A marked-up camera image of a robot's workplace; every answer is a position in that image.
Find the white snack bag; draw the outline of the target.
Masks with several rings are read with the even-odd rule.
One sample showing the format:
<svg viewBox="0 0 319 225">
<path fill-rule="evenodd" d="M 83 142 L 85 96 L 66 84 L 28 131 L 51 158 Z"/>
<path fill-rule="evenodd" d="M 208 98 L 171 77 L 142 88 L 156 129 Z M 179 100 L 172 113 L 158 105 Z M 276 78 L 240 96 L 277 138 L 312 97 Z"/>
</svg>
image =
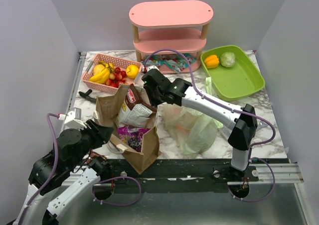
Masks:
<svg viewBox="0 0 319 225">
<path fill-rule="evenodd" d="M 118 127 L 129 125 L 137 128 L 145 128 L 152 114 L 153 111 L 141 103 L 131 104 L 123 102 L 117 116 L 116 125 Z"/>
</svg>

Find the purple snack box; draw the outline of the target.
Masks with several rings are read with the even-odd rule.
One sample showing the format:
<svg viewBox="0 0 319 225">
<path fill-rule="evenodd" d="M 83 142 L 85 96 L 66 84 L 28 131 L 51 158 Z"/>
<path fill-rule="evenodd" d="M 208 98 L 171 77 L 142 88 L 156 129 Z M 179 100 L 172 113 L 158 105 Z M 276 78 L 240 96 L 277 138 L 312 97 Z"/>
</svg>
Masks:
<svg viewBox="0 0 319 225">
<path fill-rule="evenodd" d="M 129 125 L 117 128 L 119 139 L 136 152 L 141 152 L 143 135 L 149 130 L 149 128 L 137 128 Z"/>
</svg>

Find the light green plastic grocery bag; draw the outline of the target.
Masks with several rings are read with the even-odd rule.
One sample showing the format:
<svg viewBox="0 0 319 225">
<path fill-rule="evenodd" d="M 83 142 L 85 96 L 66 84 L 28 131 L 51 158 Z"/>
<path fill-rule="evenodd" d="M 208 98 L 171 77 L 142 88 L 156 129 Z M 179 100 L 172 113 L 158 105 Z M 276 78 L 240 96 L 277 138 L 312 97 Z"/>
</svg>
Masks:
<svg viewBox="0 0 319 225">
<path fill-rule="evenodd" d="M 218 129 L 223 127 L 221 122 L 199 111 L 170 104 L 163 106 L 163 123 L 187 157 L 207 151 L 213 145 Z"/>
</svg>

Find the brown Tuba snack bag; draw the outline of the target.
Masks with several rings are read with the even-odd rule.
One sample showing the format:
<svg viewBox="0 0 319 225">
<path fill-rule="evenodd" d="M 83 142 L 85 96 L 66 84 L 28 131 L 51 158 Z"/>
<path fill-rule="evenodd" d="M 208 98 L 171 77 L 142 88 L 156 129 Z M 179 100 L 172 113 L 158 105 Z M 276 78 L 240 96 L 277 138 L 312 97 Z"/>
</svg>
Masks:
<svg viewBox="0 0 319 225">
<path fill-rule="evenodd" d="M 157 110 L 148 105 L 140 96 L 140 93 L 133 84 L 129 85 L 126 93 L 124 103 L 130 112 L 137 112 L 140 116 L 150 117 L 155 114 Z"/>
</svg>

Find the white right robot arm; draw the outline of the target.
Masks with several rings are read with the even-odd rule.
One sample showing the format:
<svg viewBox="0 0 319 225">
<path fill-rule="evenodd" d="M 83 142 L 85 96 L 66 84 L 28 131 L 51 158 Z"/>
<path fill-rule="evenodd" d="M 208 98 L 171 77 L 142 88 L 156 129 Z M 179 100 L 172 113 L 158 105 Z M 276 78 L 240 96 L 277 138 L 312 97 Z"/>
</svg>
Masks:
<svg viewBox="0 0 319 225">
<path fill-rule="evenodd" d="M 228 104 L 195 87 L 194 83 L 177 78 L 171 82 L 159 70 L 150 69 L 142 76 L 152 106 L 163 103 L 184 106 L 210 116 L 231 130 L 228 143 L 232 146 L 230 177 L 241 181 L 247 176 L 251 140 L 257 129 L 253 106 Z"/>
</svg>

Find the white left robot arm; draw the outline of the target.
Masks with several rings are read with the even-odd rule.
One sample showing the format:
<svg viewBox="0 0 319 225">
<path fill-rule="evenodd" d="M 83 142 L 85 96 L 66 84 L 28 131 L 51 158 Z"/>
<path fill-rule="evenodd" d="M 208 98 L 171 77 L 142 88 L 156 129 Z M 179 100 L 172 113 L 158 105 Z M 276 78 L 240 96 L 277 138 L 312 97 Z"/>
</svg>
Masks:
<svg viewBox="0 0 319 225">
<path fill-rule="evenodd" d="M 95 183 L 107 182 L 112 177 L 112 166 L 101 155 L 93 155 L 93 150 L 106 144 L 113 131 L 112 127 L 98 125 L 89 119 L 83 129 L 69 128 L 54 136 L 53 149 L 33 165 L 27 196 L 14 224 L 56 225 L 72 201 Z M 89 167 L 53 200 L 53 195 L 82 163 L 85 155 L 89 156 Z"/>
</svg>

